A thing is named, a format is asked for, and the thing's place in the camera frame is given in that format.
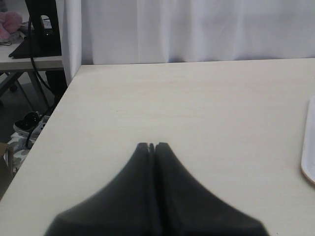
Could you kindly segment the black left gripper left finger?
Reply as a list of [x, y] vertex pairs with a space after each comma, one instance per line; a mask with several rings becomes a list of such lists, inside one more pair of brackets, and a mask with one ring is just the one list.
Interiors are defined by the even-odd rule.
[[123, 169], [100, 191], [58, 214], [47, 236], [154, 235], [152, 144], [139, 143]]

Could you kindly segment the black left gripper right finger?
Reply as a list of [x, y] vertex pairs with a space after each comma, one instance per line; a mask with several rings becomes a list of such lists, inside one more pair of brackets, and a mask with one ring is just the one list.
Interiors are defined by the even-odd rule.
[[165, 236], [267, 236], [263, 224], [207, 190], [169, 144], [159, 143], [155, 177]]

